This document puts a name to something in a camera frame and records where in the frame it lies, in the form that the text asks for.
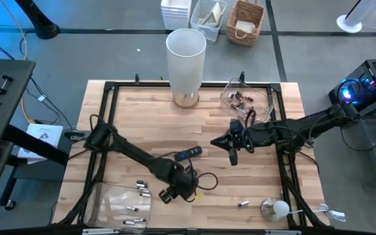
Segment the wooden base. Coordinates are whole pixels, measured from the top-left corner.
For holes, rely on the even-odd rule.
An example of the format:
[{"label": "wooden base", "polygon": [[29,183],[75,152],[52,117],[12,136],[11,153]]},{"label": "wooden base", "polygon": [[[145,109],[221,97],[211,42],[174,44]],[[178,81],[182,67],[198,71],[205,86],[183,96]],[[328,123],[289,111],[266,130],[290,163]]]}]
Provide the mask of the wooden base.
[{"label": "wooden base", "polygon": [[172,96],[176,106],[184,109],[194,108],[200,100],[200,95],[197,91],[190,94],[172,93]]}]

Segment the blue light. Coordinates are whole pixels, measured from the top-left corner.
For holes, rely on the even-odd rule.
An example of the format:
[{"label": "blue light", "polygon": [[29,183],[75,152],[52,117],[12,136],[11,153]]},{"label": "blue light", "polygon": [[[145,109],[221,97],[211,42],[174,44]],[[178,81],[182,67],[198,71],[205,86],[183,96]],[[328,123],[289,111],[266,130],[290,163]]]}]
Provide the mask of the blue light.
[{"label": "blue light", "polygon": [[342,89],[342,95],[345,99],[352,98],[352,95],[349,93],[349,90],[347,88]]}]

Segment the black stand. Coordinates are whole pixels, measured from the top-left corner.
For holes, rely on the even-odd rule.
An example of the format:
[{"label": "black stand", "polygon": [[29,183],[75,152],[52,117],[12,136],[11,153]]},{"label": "black stand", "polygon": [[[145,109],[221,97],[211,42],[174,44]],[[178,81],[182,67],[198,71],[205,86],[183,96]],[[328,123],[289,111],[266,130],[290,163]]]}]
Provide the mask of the black stand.
[{"label": "black stand", "polygon": [[59,34],[59,26],[51,22],[33,0],[16,0],[16,3],[30,19],[38,38],[52,39]]}]

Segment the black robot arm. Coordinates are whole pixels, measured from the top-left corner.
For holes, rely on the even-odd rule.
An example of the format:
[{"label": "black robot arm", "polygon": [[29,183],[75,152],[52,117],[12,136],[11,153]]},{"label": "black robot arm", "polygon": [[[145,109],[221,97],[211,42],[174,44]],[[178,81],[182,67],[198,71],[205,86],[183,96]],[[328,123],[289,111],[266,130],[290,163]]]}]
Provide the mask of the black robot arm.
[{"label": "black robot arm", "polygon": [[171,159],[156,158],[150,155],[119,135],[113,125],[103,121],[98,122],[95,126],[84,147],[95,152],[116,151],[146,166],[157,179],[169,184],[167,189],[159,193],[165,204],[178,195],[184,200],[188,200],[198,185],[198,178],[193,177],[194,175],[190,171],[186,171],[181,164]]},{"label": "black robot arm", "polygon": [[235,166],[238,163],[236,152],[241,148],[253,153],[254,148],[276,144],[287,153],[295,153],[320,134],[333,127],[356,123],[359,117],[352,104],[343,103],[300,119],[257,123],[247,128],[239,120],[232,119],[228,131],[211,144],[227,150],[230,163]]}]

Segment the white storage bin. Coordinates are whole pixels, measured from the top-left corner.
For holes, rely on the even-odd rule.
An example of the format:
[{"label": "white storage bin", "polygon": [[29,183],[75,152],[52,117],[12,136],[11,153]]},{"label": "white storage bin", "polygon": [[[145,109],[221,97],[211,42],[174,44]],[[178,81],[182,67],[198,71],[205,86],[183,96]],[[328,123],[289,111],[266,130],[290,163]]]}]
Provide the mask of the white storage bin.
[{"label": "white storage bin", "polygon": [[191,0],[162,0],[162,18],[165,29],[177,30],[189,26]]},{"label": "white storage bin", "polygon": [[[219,21],[217,22],[217,26],[210,27],[207,25],[200,25],[198,23],[199,19],[204,18],[210,12],[210,10],[214,7],[216,3],[220,5],[220,9],[222,13]],[[217,37],[220,32],[221,22],[223,22],[224,11],[226,9],[226,6],[227,6],[227,3],[222,0],[198,0],[198,3],[196,4],[194,8],[194,12],[191,17],[191,28],[199,31],[205,36],[205,38],[208,41],[214,43],[217,40]]]},{"label": "white storage bin", "polygon": [[164,28],[168,30],[177,30],[188,27],[189,17],[174,17],[174,16],[163,16]]},{"label": "white storage bin", "polygon": [[191,8],[191,0],[162,0],[162,10],[187,10]]}]

